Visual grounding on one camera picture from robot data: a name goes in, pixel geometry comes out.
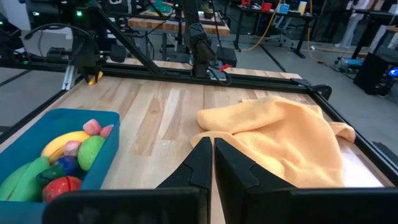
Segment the blue plastic tupperware box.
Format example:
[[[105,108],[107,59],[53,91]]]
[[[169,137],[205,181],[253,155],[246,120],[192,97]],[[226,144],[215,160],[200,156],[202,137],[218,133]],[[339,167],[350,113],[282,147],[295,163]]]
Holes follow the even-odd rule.
[[[119,114],[66,108],[46,112],[0,152],[0,184],[17,168],[39,157],[51,140],[79,131],[90,119],[97,120],[102,126],[114,126],[91,169],[83,176],[82,190],[100,189],[119,147]],[[45,206],[42,202],[0,201],[0,224],[41,224]]]

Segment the red toy tomato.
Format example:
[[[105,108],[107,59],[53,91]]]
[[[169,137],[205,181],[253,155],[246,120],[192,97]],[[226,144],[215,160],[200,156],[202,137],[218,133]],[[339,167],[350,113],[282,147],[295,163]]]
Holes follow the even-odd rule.
[[[80,188],[82,181],[73,176],[65,176],[54,179],[47,184],[42,191],[42,199],[49,203],[61,194],[76,191]]]

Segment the black aluminium table frame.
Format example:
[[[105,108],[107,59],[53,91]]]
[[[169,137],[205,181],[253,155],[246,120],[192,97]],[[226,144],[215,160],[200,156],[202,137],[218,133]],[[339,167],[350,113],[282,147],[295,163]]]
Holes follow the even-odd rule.
[[[317,105],[328,122],[346,123],[320,93],[320,87],[305,86],[302,79],[228,73],[232,82],[222,85],[210,73],[205,78],[196,78],[192,69],[162,67],[169,74],[154,75],[100,21],[77,11],[74,0],[58,2],[55,8],[56,16],[41,22],[39,28],[73,29],[70,69],[74,72],[79,72],[75,66],[75,36],[94,37],[105,60],[103,76],[96,84],[89,85],[88,77],[81,74],[82,81],[75,88],[60,91],[18,133],[0,135],[0,152],[50,110],[112,111],[119,114],[119,147],[99,190],[154,189],[195,147],[191,138],[203,132],[197,123],[200,110],[279,96]],[[398,188],[398,168],[381,158],[379,151],[358,132],[355,135],[354,142],[337,139],[343,158],[344,186],[314,189]]]

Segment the small pink toy piece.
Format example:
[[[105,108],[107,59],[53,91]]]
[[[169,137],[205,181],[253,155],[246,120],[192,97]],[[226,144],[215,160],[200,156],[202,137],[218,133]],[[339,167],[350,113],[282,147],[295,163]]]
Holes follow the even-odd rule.
[[[103,137],[103,138],[106,139],[106,138],[110,135],[110,133],[111,133],[113,127],[114,127],[113,124],[110,124],[110,125],[107,125],[107,126],[103,127],[103,128],[101,129],[99,135],[100,135],[101,137]]]
[[[80,141],[68,141],[65,145],[65,148],[63,150],[63,154],[65,156],[74,156],[76,157],[78,155],[79,148],[81,146]]]
[[[95,136],[100,135],[102,127],[96,119],[91,119],[83,125],[83,130],[86,134]]]

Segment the yellow toy banana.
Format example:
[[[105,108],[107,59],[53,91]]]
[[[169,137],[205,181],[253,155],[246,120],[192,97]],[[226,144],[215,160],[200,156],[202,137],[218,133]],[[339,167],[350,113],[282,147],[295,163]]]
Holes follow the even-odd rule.
[[[63,150],[68,141],[80,141],[81,143],[90,137],[84,131],[74,131],[63,134],[50,141],[42,150],[41,156],[48,157],[53,164],[59,157],[64,156]]]

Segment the background black desk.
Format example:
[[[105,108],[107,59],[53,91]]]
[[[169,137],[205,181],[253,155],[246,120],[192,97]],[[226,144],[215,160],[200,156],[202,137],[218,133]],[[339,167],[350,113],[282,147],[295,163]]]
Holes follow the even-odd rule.
[[[308,32],[310,30],[310,23],[315,19],[315,16],[313,16],[312,14],[309,13],[304,13],[303,15],[296,13],[296,12],[288,12],[286,14],[284,13],[279,13],[276,10],[273,10],[271,12],[262,12],[261,10],[253,10],[249,7],[244,7],[242,5],[239,5],[238,8],[240,9],[239,12],[239,18],[238,18],[238,26],[237,26],[237,31],[236,31],[236,37],[233,40],[233,44],[234,44],[234,49],[235,51],[241,52],[241,51],[247,51],[247,50],[252,50],[253,48],[255,48],[257,45],[259,45],[262,40],[265,38],[268,29],[270,28],[273,20],[275,19],[276,16],[281,16],[281,17],[291,17],[291,18],[299,18],[304,20],[304,25],[303,25],[303,31],[301,33],[301,36],[298,40],[298,44],[296,45],[295,48],[292,48],[293,52],[298,55],[300,58],[305,58],[304,54],[301,53],[301,48],[304,42],[304,39],[308,37]],[[261,18],[262,15],[266,15],[267,17],[270,17],[269,19],[269,24],[267,25],[264,33],[262,34],[260,40],[257,41],[257,43],[249,48],[249,49],[241,49],[239,47],[239,39],[240,39],[240,35],[241,35],[241,28],[242,28],[242,24],[243,24],[243,17],[244,17],[244,13],[245,12],[251,12],[251,13],[255,13],[256,15],[256,20],[259,22],[259,19]]]

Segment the orange cloth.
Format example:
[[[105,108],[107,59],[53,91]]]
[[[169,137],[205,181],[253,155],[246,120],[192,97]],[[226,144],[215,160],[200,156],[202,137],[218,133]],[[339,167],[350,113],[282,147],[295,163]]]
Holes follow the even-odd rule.
[[[203,132],[191,138],[222,138],[261,167],[300,188],[343,187],[338,137],[354,142],[354,129],[328,122],[317,105],[267,96],[200,110]]]

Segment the purple toy eggplant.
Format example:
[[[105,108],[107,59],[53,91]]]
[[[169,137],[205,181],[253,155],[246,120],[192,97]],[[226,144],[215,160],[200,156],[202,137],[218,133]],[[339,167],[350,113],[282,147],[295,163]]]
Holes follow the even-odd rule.
[[[77,158],[74,156],[59,157],[49,168],[40,172],[35,176],[36,181],[41,185],[47,185],[55,179],[61,177],[76,177],[78,178],[81,169]]]

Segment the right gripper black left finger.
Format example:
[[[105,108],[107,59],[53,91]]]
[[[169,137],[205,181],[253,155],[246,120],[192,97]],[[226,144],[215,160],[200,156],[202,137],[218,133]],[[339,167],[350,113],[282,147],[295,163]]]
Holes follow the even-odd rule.
[[[202,138],[154,189],[81,190],[50,202],[43,224],[209,224],[213,145]]]

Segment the green toy cucumber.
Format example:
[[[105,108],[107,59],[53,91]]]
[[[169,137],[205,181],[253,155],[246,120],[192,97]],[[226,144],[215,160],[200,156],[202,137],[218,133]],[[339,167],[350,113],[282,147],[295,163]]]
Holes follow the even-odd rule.
[[[43,187],[36,177],[48,168],[48,157],[38,157],[32,162],[20,166],[0,185],[0,201],[39,201]]]

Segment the light green toy lime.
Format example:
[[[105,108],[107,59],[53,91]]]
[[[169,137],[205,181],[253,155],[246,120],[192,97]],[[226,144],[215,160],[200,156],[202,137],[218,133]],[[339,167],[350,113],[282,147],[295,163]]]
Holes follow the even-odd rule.
[[[91,168],[104,142],[102,136],[91,136],[82,142],[77,156],[82,170],[88,171]]]

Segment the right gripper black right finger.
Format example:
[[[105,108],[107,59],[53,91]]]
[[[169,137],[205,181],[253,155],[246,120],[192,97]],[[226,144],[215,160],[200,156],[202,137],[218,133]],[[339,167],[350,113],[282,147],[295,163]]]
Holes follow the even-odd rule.
[[[221,138],[215,172],[226,224],[398,224],[398,188],[298,188]]]

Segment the background wooden table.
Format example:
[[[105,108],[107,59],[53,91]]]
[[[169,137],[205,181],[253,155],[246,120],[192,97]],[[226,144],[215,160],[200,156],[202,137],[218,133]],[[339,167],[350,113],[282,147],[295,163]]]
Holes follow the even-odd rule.
[[[200,22],[207,34],[230,35],[230,28],[226,22],[215,22],[213,19],[205,20],[204,18],[201,18]],[[159,32],[178,32],[178,22],[163,21],[160,20],[159,17],[150,16],[148,19],[132,17],[127,20],[127,24],[135,30],[144,30],[147,32],[150,30]]]

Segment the small yellow toy corn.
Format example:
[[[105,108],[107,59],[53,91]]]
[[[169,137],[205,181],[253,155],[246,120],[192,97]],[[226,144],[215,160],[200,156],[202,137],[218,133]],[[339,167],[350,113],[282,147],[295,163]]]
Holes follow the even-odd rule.
[[[102,78],[102,76],[103,76],[103,72],[102,71],[99,71],[97,75],[90,75],[88,77],[87,83],[89,85],[94,85]]]

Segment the black computer tower blue light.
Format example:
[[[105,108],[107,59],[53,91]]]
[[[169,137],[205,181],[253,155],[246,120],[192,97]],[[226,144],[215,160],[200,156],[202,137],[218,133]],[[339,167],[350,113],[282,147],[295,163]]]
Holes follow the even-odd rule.
[[[368,95],[386,96],[398,79],[398,53],[369,53],[353,83]]]

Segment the small background potted plant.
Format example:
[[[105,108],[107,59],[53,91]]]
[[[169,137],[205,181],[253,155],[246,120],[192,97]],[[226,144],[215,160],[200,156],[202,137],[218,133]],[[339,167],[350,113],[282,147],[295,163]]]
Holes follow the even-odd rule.
[[[212,19],[213,15],[214,15],[214,11],[213,9],[210,7],[210,5],[205,2],[201,5],[201,8],[203,10],[203,15],[205,17],[205,19]]]

